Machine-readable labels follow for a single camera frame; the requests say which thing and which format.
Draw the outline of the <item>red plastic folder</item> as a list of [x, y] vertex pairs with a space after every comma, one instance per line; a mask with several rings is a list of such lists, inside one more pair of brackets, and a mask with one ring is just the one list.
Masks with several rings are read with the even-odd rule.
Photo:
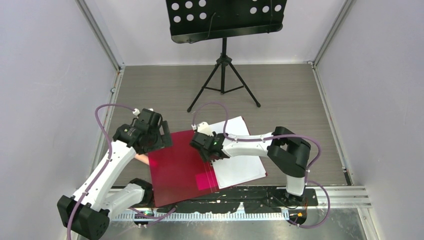
[[217, 192], [218, 182], [212, 163], [203, 162], [189, 145], [194, 132], [171, 134], [171, 147], [148, 154], [154, 204], [162, 207]]

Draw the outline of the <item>pink plastic cylinder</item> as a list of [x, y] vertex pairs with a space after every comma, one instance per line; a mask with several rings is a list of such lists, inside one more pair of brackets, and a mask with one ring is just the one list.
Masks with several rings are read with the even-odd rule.
[[136, 154], [134, 158], [146, 165], [150, 164], [149, 157], [145, 154]]

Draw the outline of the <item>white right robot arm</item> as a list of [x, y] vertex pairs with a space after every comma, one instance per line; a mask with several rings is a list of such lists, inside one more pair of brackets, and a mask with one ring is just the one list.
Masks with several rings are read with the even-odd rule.
[[262, 135], [207, 134], [196, 130], [189, 145], [204, 162], [239, 156], [269, 158], [286, 175], [285, 198], [299, 205], [306, 197], [305, 183], [311, 145], [285, 127]]

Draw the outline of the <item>stack of white paper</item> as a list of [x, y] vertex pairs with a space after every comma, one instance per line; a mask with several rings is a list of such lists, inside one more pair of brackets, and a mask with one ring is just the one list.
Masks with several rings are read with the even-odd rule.
[[[228, 120], [226, 132], [248, 136], [249, 130], [241, 116]], [[267, 176], [264, 165], [258, 156], [236, 156], [212, 163], [219, 189], [232, 187]]]

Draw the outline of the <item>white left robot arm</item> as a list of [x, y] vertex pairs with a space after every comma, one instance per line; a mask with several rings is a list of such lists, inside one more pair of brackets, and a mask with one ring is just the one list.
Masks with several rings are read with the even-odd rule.
[[168, 122], [152, 109], [131, 108], [135, 116], [130, 124], [118, 127], [107, 136], [107, 151], [87, 180], [72, 196], [57, 202], [66, 238], [76, 233], [88, 240], [99, 240], [110, 221], [128, 208], [153, 202], [151, 183], [135, 178], [120, 191], [108, 195], [115, 181], [137, 155], [145, 155], [172, 146]]

